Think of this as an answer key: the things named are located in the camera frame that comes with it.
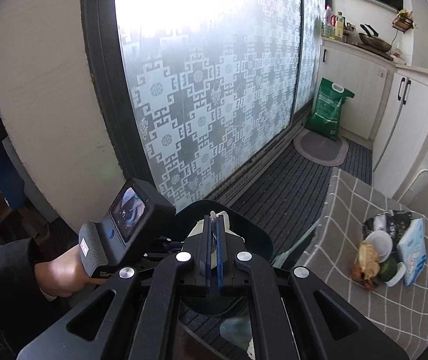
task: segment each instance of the white cabinet door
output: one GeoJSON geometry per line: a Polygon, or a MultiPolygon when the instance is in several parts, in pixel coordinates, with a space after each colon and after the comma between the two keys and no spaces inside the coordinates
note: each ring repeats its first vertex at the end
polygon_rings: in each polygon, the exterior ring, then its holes
{"type": "Polygon", "coordinates": [[[400,109],[402,108],[406,81],[407,77],[394,73],[391,93],[389,94],[386,110],[384,111],[384,116],[382,117],[382,121],[380,123],[376,138],[374,139],[374,145],[372,148],[373,170],[376,169],[384,149],[389,143],[392,133],[394,132],[394,126],[397,123],[400,115],[400,109]]]}
{"type": "Polygon", "coordinates": [[[428,145],[428,86],[407,81],[405,104],[391,140],[374,171],[372,186],[388,198],[398,199],[400,187],[417,166],[428,145]]]}
{"type": "Polygon", "coordinates": [[[353,92],[342,106],[340,126],[365,139],[374,125],[387,69],[356,55],[330,47],[320,51],[319,83],[323,77],[353,92]]]}

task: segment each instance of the white label sticker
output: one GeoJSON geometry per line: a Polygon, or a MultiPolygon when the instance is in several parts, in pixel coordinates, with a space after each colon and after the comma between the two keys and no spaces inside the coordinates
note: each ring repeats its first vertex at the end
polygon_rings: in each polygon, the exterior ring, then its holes
{"type": "Polygon", "coordinates": [[[86,244],[86,240],[83,238],[80,242],[80,248],[82,249],[82,252],[84,253],[84,257],[87,257],[87,252],[89,251],[89,248],[86,244]]]}

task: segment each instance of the black cabinet handle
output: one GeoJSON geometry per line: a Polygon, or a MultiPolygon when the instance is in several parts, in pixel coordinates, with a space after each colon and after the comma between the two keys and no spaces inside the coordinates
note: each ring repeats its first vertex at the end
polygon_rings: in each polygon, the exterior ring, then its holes
{"type": "Polygon", "coordinates": [[[411,80],[407,81],[407,84],[405,85],[405,95],[404,100],[402,101],[402,104],[406,104],[405,98],[407,97],[407,90],[409,89],[409,86],[411,85],[411,80]]]}
{"type": "Polygon", "coordinates": [[[405,82],[405,77],[402,77],[402,79],[400,80],[399,91],[397,92],[397,100],[399,100],[399,101],[400,101],[400,88],[401,88],[403,82],[405,82]]]}

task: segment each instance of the patterned glass panel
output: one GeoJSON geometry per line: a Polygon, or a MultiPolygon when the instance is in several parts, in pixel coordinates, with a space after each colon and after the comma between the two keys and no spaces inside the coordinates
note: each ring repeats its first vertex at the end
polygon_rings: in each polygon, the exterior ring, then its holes
{"type": "Polygon", "coordinates": [[[313,96],[319,69],[320,30],[325,0],[304,0],[304,37],[294,112],[313,96]]]}
{"type": "Polygon", "coordinates": [[[124,71],[158,190],[182,209],[290,121],[300,0],[115,0],[124,71]]]}

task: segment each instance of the person's arm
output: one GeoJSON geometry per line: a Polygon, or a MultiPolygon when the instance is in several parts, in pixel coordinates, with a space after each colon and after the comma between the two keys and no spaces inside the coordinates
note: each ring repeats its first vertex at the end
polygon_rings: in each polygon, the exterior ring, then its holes
{"type": "Polygon", "coordinates": [[[41,259],[31,239],[0,246],[0,329],[40,319],[54,322],[56,302],[50,303],[41,290],[65,297],[88,282],[102,282],[85,274],[78,246],[51,262],[39,262],[41,259]]]}

